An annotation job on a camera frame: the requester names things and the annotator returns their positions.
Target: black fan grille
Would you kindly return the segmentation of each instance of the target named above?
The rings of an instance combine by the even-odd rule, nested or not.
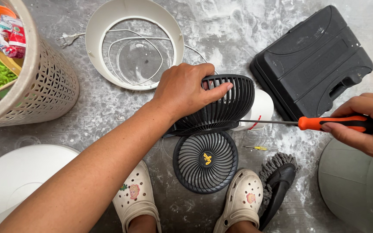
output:
[[[227,186],[237,171],[237,147],[226,132],[182,137],[173,165],[185,188],[199,194],[215,193]]]
[[[231,82],[234,86],[223,98],[179,119],[164,137],[203,135],[237,127],[237,122],[253,105],[254,83],[245,76],[223,74],[205,77],[201,86],[212,89],[225,82]]]

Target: hand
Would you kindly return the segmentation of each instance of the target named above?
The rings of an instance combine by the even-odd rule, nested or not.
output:
[[[192,114],[221,99],[233,87],[232,83],[226,82],[211,90],[204,90],[201,80],[213,74],[214,65],[211,63],[172,66],[163,72],[151,102],[165,108],[174,120]]]
[[[331,117],[345,117],[354,113],[373,118],[373,93],[363,93],[351,98],[336,109]],[[326,123],[323,126],[323,129],[337,140],[373,157],[373,135],[363,134],[338,123]]]

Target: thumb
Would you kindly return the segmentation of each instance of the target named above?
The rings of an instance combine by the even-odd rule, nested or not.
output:
[[[214,101],[221,99],[234,85],[230,82],[225,82],[216,88],[204,91],[205,104],[210,104]]]
[[[373,155],[373,136],[350,129],[342,124],[328,122],[322,125],[322,129],[331,133],[336,140],[358,149],[370,156]]]

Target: power cord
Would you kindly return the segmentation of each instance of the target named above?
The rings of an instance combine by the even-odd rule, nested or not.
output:
[[[142,36],[141,34],[135,32],[135,31],[129,30],[129,29],[113,29],[113,30],[108,30],[107,32],[116,32],[116,31],[129,31],[129,32],[132,32],[132,33],[138,35],[138,36],[135,36],[135,37],[126,37],[126,38],[122,38],[122,39],[116,40],[116,41],[112,42],[112,43],[110,44],[110,46],[109,46],[109,50],[108,50],[109,63],[110,63],[110,66],[111,66],[111,68],[112,68],[114,74],[116,75],[116,77],[117,77],[118,79],[120,79],[120,81],[122,81],[122,82],[125,82],[125,81],[126,81],[126,82],[127,82],[128,84],[130,84],[130,85],[139,85],[139,84],[143,84],[143,83],[148,82],[149,80],[151,80],[151,79],[152,79],[152,78],[153,78],[153,77],[154,77],[154,76],[159,72],[159,70],[161,69],[161,67],[162,67],[162,65],[163,65],[163,56],[162,56],[161,52],[158,50],[158,48],[157,48],[154,44],[152,44],[152,42],[151,42],[150,40],[148,40],[148,39],[157,40],[157,42],[158,42],[160,45],[162,45],[162,47],[165,48],[165,50],[166,50],[166,52],[167,52],[167,54],[168,54],[168,57],[169,57],[169,63],[172,63],[172,59],[171,59],[170,56],[169,56],[169,51],[168,51],[168,49],[167,49],[167,48],[166,48],[162,43],[160,43],[160,42],[158,41],[158,40],[169,40],[169,41],[170,41],[169,38],[165,38],[165,37],[152,37],[152,36]],[[64,43],[62,43],[62,44],[60,45],[60,47],[66,47],[66,46],[71,45],[71,44],[73,43],[73,41],[75,41],[75,39],[77,39],[77,38],[79,38],[80,36],[83,36],[83,35],[85,35],[85,33],[76,33],[76,34],[73,34],[73,35],[67,35],[67,34],[63,33],[63,36],[60,37],[60,38],[57,38],[56,40],[61,40],[61,39],[63,39]],[[125,81],[122,80],[122,78],[121,78],[121,77],[116,73],[115,69],[113,68],[113,65],[111,64],[111,59],[110,59],[110,50],[111,50],[112,45],[114,45],[114,44],[116,44],[116,43],[118,43],[118,42],[121,42],[121,41],[125,41],[125,40],[133,40],[133,39],[144,39],[144,40],[146,40],[149,44],[151,44],[151,45],[152,45],[152,46],[153,46],[153,47],[158,51],[158,53],[159,53],[159,55],[160,55],[160,57],[161,57],[161,64],[160,64],[159,68],[157,69],[157,71],[156,71],[156,72],[155,72],[151,77],[149,77],[147,80],[142,81],[142,82],[138,82],[138,83],[132,83],[132,81],[130,81],[130,80],[129,80],[129,79],[128,79],[124,74],[123,74],[122,70],[120,69],[120,65],[119,65],[119,56],[120,56],[120,52],[122,51],[123,46],[126,45],[126,44],[128,43],[128,41],[125,42],[125,43],[121,46],[121,48],[119,49],[119,52],[117,53],[117,56],[116,56],[116,66],[117,66],[117,70],[118,70],[118,72],[121,74],[121,76],[124,78]],[[189,49],[191,49],[192,51],[196,52],[197,54],[199,54],[199,56],[201,56],[201,58],[202,58],[206,63],[208,62],[208,61],[204,58],[204,56],[203,56],[199,51],[195,50],[194,48],[192,48],[192,47],[190,47],[190,46],[188,46],[188,45],[184,45],[184,46],[187,47],[187,48],[189,48]]]

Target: fingernail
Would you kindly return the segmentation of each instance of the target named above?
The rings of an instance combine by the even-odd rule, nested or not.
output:
[[[322,125],[322,129],[327,132],[327,133],[330,133],[330,131],[332,130],[329,126],[327,126],[326,124],[323,124]]]
[[[231,90],[231,88],[234,87],[234,85],[232,83],[230,83],[227,87],[227,91]]]

